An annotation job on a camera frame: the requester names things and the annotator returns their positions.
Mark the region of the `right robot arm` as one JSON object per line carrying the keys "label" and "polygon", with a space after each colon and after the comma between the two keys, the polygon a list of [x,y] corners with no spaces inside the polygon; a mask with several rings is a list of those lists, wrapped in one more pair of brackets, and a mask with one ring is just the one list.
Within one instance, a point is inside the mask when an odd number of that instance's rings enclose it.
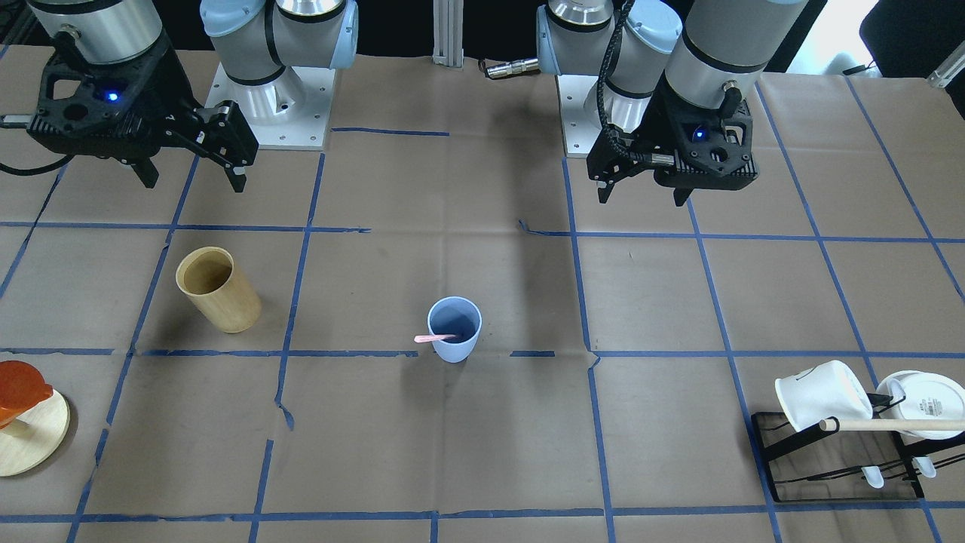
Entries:
{"label": "right robot arm", "polygon": [[152,159],[183,148],[222,168],[243,192],[259,150],[254,127],[286,124],[307,109],[299,69],[347,69],[359,26],[355,1],[204,1],[204,33],[228,79],[228,97],[203,106],[193,94],[151,1],[31,1],[54,52],[35,112],[5,115],[51,152],[56,170],[74,157],[115,159],[154,188]]}

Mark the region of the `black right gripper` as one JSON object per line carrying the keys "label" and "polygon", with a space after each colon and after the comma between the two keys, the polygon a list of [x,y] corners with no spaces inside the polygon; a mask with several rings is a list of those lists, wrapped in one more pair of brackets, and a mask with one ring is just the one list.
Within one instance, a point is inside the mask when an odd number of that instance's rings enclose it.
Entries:
{"label": "black right gripper", "polygon": [[55,35],[53,45],[26,128],[31,138],[63,155],[127,159],[146,189],[160,176],[148,158],[184,148],[218,164],[232,190],[244,192],[256,135],[238,103],[201,107],[169,35],[114,64],[87,61],[72,34]]}

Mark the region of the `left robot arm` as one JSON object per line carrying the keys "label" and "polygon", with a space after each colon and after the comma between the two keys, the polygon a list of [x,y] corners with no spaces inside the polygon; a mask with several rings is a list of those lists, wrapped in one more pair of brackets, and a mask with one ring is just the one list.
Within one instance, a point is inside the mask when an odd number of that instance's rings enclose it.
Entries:
{"label": "left robot arm", "polygon": [[599,132],[586,159],[599,202],[649,171],[676,206],[696,190],[741,190],[759,174],[748,97],[803,1],[545,1],[537,59],[551,75],[593,76]]}

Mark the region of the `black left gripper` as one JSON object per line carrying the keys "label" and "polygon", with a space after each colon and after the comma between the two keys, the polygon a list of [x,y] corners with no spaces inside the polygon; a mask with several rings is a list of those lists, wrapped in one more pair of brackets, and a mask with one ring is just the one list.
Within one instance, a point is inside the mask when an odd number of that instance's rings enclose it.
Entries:
{"label": "black left gripper", "polygon": [[703,108],[661,79],[637,128],[627,133],[603,124],[587,157],[599,203],[608,202],[622,179],[648,170],[659,186],[673,189],[676,207],[685,206],[694,190],[739,190],[755,181],[750,110],[734,80],[720,89],[720,106]]}

